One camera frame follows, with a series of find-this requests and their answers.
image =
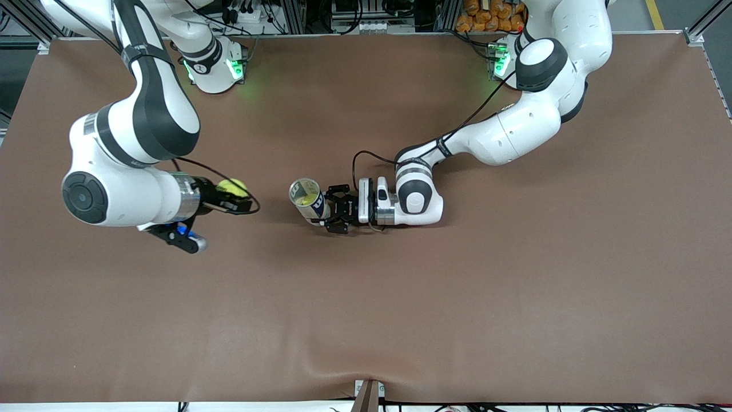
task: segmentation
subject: gray floor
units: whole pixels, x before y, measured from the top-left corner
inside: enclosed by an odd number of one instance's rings
[[[35,50],[0,50],[0,108],[3,111],[12,114],[15,110],[36,53]]]
[[[645,0],[617,0],[608,8],[614,32],[645,32],[653,30]]]
[[[666,29],[693,25],[712,3],[714,0],[656,0]],[[732,9],[727,9],[704,33],[704,48],[729,102],[732,100]]]

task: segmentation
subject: brown mat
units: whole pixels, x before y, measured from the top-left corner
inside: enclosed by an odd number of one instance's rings
[[[0,150],[0,401],[309,400],[368,377],[399,401],[732,401],[732,129],[703,54],[618,36],[589,83],[535,152],[438,166],[439,225],[340,237],[290,183],[455,127],[485,66],[451,37],[262,40],[246,86],[186,87],[192,157],[264,206],[200,219],[191,257],[64,209],[69,126],[133,81],[104,44],[55,42]],[[498,96],[486,114],[517,94]]]

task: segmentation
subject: tin can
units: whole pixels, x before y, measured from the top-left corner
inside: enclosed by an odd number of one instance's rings
[[[325,201],[318,182],[308,177],[295,180],[290,185],[290,202],[297,207],[302,217],[314,226],[320,224],[313,223],[310,219],[330,217],[330,206]]]

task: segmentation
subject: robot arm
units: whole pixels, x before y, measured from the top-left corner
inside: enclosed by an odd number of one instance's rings
[[[41,0],[49,15],[72,31],[95,37],[81,22],[69,14],[63,3],[105,36],[112,38],[114,16],[110,1]],[[212,0],[189,0],[201,8]],[[164,31],[184,57],[188,75],[201,91],[221,93],[244,81],[244,49],[227,37],[214,36],[206,21],[191,10],[185,0],[142,0],[154,25]]]
[[[122,60],[137,85],[128,98],[71,127],[73,160],[62,184],[64,203],[86,223],[138,226],[195,253],[205,248],[205,240],[192,234],[190,225],[179,233],[175,222],[189,221],[226,202],[226,211],[249,210],[251,202],[246,197],[231,199],[202,177],[154,168],[159,161],[193,150],[198,115],[143,2],[112,0],[111,6]]]
[[[581,109],[586,77],[610,57],[612,34],[606,0],[525,0],[530,18],[526,30],[506,44],[511,71],[504,79],[522,91],[519,101],[483,122],[413,147],[396,157],[396,190],[385,177],[362,178],[358,187],[357,223],[375,225],[434,224],[444,199],[433,181],[433,167],[459,153],[500,166],[551,139],[562,123]],[[355,203],[344,187],[332,187],[326,198]],[[355,216],[319,219],[331,232],[344,232]]]

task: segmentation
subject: black cable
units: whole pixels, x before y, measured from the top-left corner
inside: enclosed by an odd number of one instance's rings
[[[475,54],[477,54],[478,56],[481,56],[483,59],[486,59],[486,60],[489,60],[490,59],[488,56],[486,56],[485,54],[481,53],[480,50],[478,50],[478,48],[477,48],[478,46],[476,46],[475,44],[473,44],[473,40],[470,40],[470,37],[468,36],[468,33],[465,33],[465,37],[470,42],[469,45],[473,49],[473,51],[475,52]]]
[[[411,7],[409,10],[403,10],[403,11],[391,9],[388,6],[389,6],[389,0],[381,0],[381,9],[383,9],[384,12],[388,15],[392,15],[396,18],[401,18],[401,17],[409,17],[414,14],[414,3],[411,3]]]
[[[265,4],[269,6],[269,11],[267,11]],[[272,3],[269,0],[263,0],[262,8],[264,9],[264,13],[267,14],[267,17],[272,19],[272,25],[274,28],[277,29],[280,34],[287,34],[287,31],[280,25],[280,22],[277,21],[277,15],[275,14],[275,9],[272,8]]]
[[[262,37],[262,34],[258,35],[256,40],[254,40],[254,46],[252,47],[251,53],[249,53],[249,56],[247,57],[247,63],[251,62],[252,59],[254,59],[254,52],[257,51],[257,44],[259,44],[259,38]]]
[[[97,37],[99,37],[100,39],[104,40],[104,43],[109,44],[109,47],[111,47],[112,50],[114,50],[115,52],[117,52],[117,54],[122,54],[122,48],[119,45],[113,43],[112,40],[109,40],[109,37],[107,37],[104,34],[102,34],[102,32],[100,32],[99,30],[97,30],[97,28],[94,27],[94,26],[92,26],[88,21],[82,19],[81,16],[79,16],[78,14],[76,14],[76,12],[74,10],[71,10],[71,8],[68,7],[62,0],[55,0],[55,2],[56,2],[56,4],[59,5],[59,7],[61,7],[62,9],[64,9],[73,18],[75,18],[76,20],[78,20],[79,23],[83,24],[87,29],[91,30],[91,32],[94,33]]]
[[[453,36],[460,39],[460,41],[465,42],[465,43],[471,43],[473,45],[478,45],[478,46],[482,46],[482,47],[485,47],[488,45],[488,43],[471,40],[470,37],[468,37],[468,33],[465,33],[465,37],[463,37],[462,35],[460,35],[460,33],[456,32],[455,30],[451,30],[451,29],[440,29],[440,30],[438,30],[438,32],[450,33]],[[520,34],[521,32],[506,32],[504,30],[495,30],[494,32],[481,32],[481,33],[482,34],[490,34],[490,33]]]
[[[355,30],[356,27],[359,26],[359,24],[361,23],[361,19],[363,18],[364,7],[363,7],[363,4],[361,4],[361,0],[354,0],[354,2],[356,2],[356,7],[354,8],[354,22],[351,24],[351,27],[349,27],[348,30],[341,33],[342,35],[348,34],[348,33],[352,32],[353,30]]]
[[[222,22],[222,21],[218,21],[218,20],[216,20],[215,18],[210,18],[209,16],[207,16],[207,15],[203,14],[203,13],[202,13],[202,12],[201,12],[201,11],[200,11],[199,9],[196,9],[196,8],[195,8],[195,6],[194,6],[193,4],[191,4],[190,0],[183,0],[183,1],[185,1],[185,2],[186,2],[186,4],[188,4],[188,5],[190,6],[190,8],[191,8],[191,9],[193,9],[193,12],[194,12],[195,14],[197,14],[197,15],[200,15],[200,16],[201,16],[202,18],[205,18],[205,19],[206,19],[206,20],[208,20],[208,21],[212,21],[212,22],[214,22],[214,23],[216,23],[216,24],[220,24],[221,26],[224,26],[224,27],[228,27],[228,28],[230,28],[230,29],[234,29],[234,30],[239,30],[239,31],[240,31],[240,32],[241,32],[242,34],[246,34],[247,36],[252,36],[252,35],[253,35],[253,34],[249,33],[248,31],[246,31],[246,30],[244,30],[244,29],[241,29],[241,28],[239,28],[239,27],[236,27],[236,26],[232,26],[232,25],[230,25],[230,24],[226,24],[226,23],[224,23],[224,22]]]
[[[326,23],[326,21],[325,21],[326,13],[323,13],[323,11],[325,9],[325,5],[326,5],[326,3],[328,1],[329,0],[321,0],[320,7],[318,8],[318,17],[320,18],[321,24],[323,25],[323,29],[326,32],[329,32],[329,33],[332,34],[333,33],[333,27],[332,27],[332,25],[330,23]]]
[[[242,185],[238,184],[235,180],[231,179],[229,176],[226,176],[225,174],[219,172],[218,170],[216,170],[216,169],[214,169],[214,168],[212,168],[210,166],[207,166],[207,165],[205,165],[205,164],[203,164],[201,162],[197,162],[197,161],[191,160],[189,158],[178,158],[178,160],[184,161],[186,163],[195,164],[196,166],[202,167],[202,168],[208,170],[209,172],[217,175],[218,177],[221,177],[224,180],[228,180],[229,182],[231,182],[231,184],[235,185],[237,188],[239,188],[242,191],[244,191],[244,193],[246,193],[247,196],[249,196],[252,199],[252,202],[254,202],[254,204],[257,206],[256,209],[249,210],[247,212],[234,212],[232,210],[228,210],[226,213],[228,213],[230,215],[236,215],[236,216],[253,215],[254,213],[257,213],[259,210],[261,210],[262,205],[259,203],[259,200],[257,200],[256,197],[254,197],[254,195],[252,194],[252,192],[249,189],[244,188]]]
[[[427,27],[427,26],[432,26],[432,25],[434,25],[434,24],[435,24],[435,22],[436,22],[436,21],[437,21],[437,19],[435,19],[435,20],[432,20],[432,21],[431,21],[431,22],[429,22],[429,23],[425,23],[425,24],[417,24],[417,25],[415,25],[415,26],[412,26],[412,27],[414,27],[414,28],[416,29],[416,28],[418,28],[418,27]]]
[[[389,160],[387,158],[382,158],[381,156],[377,155],[376,153],[370,152],[368,150],[361,150],[360,152],[358,152],[354,155],[354,159],[351,162],[351,173],[352,173],[351,176],[353,177],[353,181],[354,181],[354,190],[358,190],[358,185],[356,184],[356,159],[360,155],[370,155],[370,156],[373,156],[374,158],[379,159],[380,161],[383,161],[384,163],[389,163],[389,164],[393,164],[395,166],[399,166],[399,162],[395,162],[395,161]]]
[[[0,25],[2,25],[2,27],[0,27],[0,32],[2,32],[3,30],[7,29],[7,25],[10,24],[10,20],[11,20],[10,15],[7,14],[5,11],[3,11],[2,12],[2,17],[0,18]]]
[[[596,406],[591,406],[588,408],[584,408],[582,410],[582,412],[608,412],[608,411],[610,411],[610,412],[647,412],[647,411],[650,411],[655,408],[662,408],[662,407],[666,407],[666,406],[680,407],[680,408],[684,407],[682,405],[670,405],[667,403],[660,403],[658,405],[648,405],[645,408],[639,408],[637,405],[620,405],[620,406],[605,405],[604,406],[605,409],[598,408]]]
[[[471,120],[473,120],[473,118],[475,116],[477,116],[478,113],[481,112],[481,110],[483,110],[483,108],[488,104],[488,102],[490,102],[490,100],[493,99],[493,96],[495,96],[496,93],[498,93],[498,91],[503,87],[504,84],[506,84],[506,82],[508,81],[508,79],[510,79],[514,75],[514,73],[516,73],[516,72],[515,71],[514,72],[511,72],[511,74],[509,74],[508,76],[506,76],[506,78],[504,78],[501,81],[501,83],[498,84],[498,86],[490,93],[490,95],[488,95],[488,98],[485,99],[485,101],[483,102],[483,104],[481,104],[480,107],[476,111],[473,112],[473,114],[471,114],[470,116],[468,116],[468,118],[465,119],[465,121],[463,121],[459,126],[457,126],[455,129],[453,129],[451,132],[449,132],[449,134],[447,135],[447,137],[445,137],[445,138],[442,139],[442,143],[443,144],[444,143],[447,143],[447,141],[450,140],[450,138],[452,138],[460,129],[462,129],[465,126],[467,126],[467,124]],[[495,113],[494,114],[491,114],[486,119],[490,119],[492,116],[495,116]],[[434,152],[435,150],[437,150],[437,144],[435,144],[435,147],[433,147],[432,149],[429,149],[427,152],[424,152],[421,155],[419,155],[418,159],[424,158],[426,155],[429,155],[430,153]],[[379,159],[380,161],[383,161],[384,163],[393,164],[393,165],[395,165],[397,167],[403,166],[403,165],[405,165],[407,163],[411,163],[412,162],[411,159],[408,159],[408,160],[402,161],[402,162],[397,162],[397,161],[393,161],[393,160],[390,160],[390,159],[387,159],[387,158],[383,158],[383,157],[381,157],[380,155],[377,155],[374,152],[370,152],[369,150],[361,150],[358,153],[356,153],[356,155],[354,155],[354,158],[353,158],[353,160],[351,162],[351,178],[353,179],[354,190],[358,190],[358,185],[356,184],[356,159],[359,157],[359,155],[363,155],[363,154],[370,155],[370,156],[372,156],[374,158]]]

